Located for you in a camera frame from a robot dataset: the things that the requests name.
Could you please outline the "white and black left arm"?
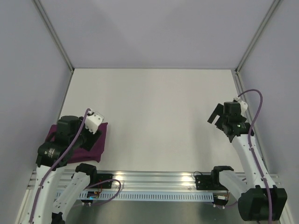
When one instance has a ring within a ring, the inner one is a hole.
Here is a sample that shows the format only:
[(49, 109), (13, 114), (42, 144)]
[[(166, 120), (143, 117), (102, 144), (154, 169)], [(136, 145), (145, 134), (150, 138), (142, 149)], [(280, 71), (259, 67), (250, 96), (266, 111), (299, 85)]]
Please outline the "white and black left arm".
[(86, 187), (97, 184), (95, 166), (80, 163), (60, 196), (56, 196), (62, 175), (77, 150), (92, 151), (98, 146), (104, 117), (86, 111), (82, 117), (62, 116), (50, 128), (37, 150), (36, 182), (23, 224), (64, 224), (71, 207)]

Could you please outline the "purple cloth drape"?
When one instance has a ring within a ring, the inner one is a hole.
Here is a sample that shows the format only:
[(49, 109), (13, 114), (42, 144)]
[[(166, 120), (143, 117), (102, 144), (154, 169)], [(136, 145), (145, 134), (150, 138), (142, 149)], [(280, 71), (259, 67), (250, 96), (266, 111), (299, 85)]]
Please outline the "purple cloth drape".
[[(76, 150), (73, 151), (73, 153), (71, 154), (71, 157), (69, 158), (69, 160), (67, 161), (67, 164), (70, 163), (78, 163), (78, 162), (85, 162), (85, 161), (96, 161), (96, 162), (100, 162), (101, 160), (101, 155), (104, 152), (105, 149), (105, 140), (106, 140), (106, 133), (107, 133), (107, 125), (108, 123), (102, 123), (99, 128), (98, 128), (98, 132), (100, 135), (99, 137), (96, 139), (95, 142), (91, 142), (91, 148), (90, 150), (86, 150), (86, 148), (77, 148)], [(47, 138), (45, 141), (55, 141), (55, 137), (54, 134), (57, 131), (57, 124), (54, 124), (51, 126)], [(36, 159), (36, 164), (40, 164), (41, 161), (45, 160), (45, 164), (49, 164), (47, 166), (51, 166), (51, 162), (48, 161), (47, 159)]]

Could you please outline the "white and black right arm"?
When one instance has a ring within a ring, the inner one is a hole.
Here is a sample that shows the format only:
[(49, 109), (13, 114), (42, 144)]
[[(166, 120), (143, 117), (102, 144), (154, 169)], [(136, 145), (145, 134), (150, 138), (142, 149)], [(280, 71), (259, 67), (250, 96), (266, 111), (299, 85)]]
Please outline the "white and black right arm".
[(225, 187), (234, 196), (242, 220), (270, 223), (280, 219), (287, 193), (276, 185), (263, 163), (255, 133), (243, 116), (246, 109), (244, 101), (225, 102), (218, 104), (208, 119), (232, 144), (246, 179), (241, 180), (230, 166), (215, 166), (210, 182), (216, 189)]

